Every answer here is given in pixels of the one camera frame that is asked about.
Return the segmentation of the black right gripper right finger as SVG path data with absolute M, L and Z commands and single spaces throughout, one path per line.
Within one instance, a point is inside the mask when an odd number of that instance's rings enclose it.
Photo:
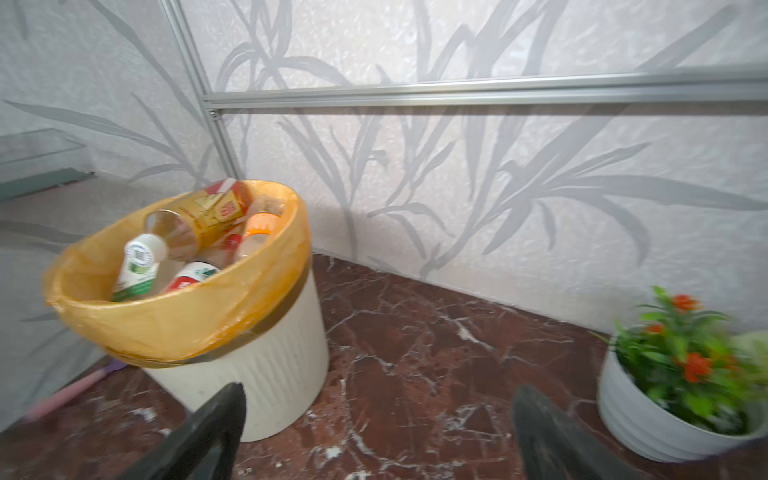
M 512 400 L 514 437 L 529 479 L 646 479 L 530 384 Z

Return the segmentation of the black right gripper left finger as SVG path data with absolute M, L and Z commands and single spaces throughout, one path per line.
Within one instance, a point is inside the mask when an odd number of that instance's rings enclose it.
M 230 479 L 246 418 L 243 385 L 229 383 L 122 479 Z

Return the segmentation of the red label bottle red cap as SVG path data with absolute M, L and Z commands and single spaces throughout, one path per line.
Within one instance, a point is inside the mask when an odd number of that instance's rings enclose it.
M 241 240 L 240 234 L 230 233 L 201 250 L 173 276 L 160 293 L 165 294 L 201 283 L 226 269 L 234 262 Z

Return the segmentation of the red yellow drink can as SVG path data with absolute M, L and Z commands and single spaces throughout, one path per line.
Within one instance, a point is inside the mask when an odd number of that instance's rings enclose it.
M 186 261 L 230 231 L 252 201 L 243 181 L 226 178 L 151 212 L 145 218 L 144 232 L 165 242 L 169 259 Z

